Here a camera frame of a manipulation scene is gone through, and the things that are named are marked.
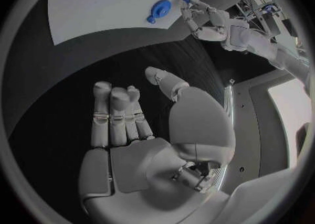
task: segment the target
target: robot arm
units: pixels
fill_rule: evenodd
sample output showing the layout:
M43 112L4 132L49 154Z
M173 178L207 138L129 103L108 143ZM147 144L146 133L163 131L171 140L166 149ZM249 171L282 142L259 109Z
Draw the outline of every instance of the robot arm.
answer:
M190 5L200 11L191 9ZM195 38L208 41L221 41L222 47L226 50L247 50L264 57L276 68L286 70L302 81L308 93L309 67L292 55L284 46L278 43L271 43L268 36L250 29L247 21L231 19L228 12L217 10L195 0L183 0L181 12L184 21ZM208 15L214 26L198 27L193 21L194 14Z

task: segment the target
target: robotic hand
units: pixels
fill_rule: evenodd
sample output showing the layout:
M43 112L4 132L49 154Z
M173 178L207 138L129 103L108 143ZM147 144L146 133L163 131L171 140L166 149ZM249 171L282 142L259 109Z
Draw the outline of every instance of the robotic hand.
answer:
M159 217L167 215L178 223L209 198L215 170L234 154L233 126L214 98L169 72L148 67L145 75L175 102L170 143L153 136L138 89L94 85L93 149L82 162L79 194L100 222L139 223L142 211L150 222L155 216L160 223ZM117 215L117 208L128 217Z
M222 47L226 50L247 50L262 56L276 68L286 70L302 81L306 92L309 93L309 67L281 44L271 43L269 36L250 29L246 20L232 19L228 12L195 0L182 0L181 13L195 38L221 41ZM199 27L193 20L195 14L208 15L213 27Z

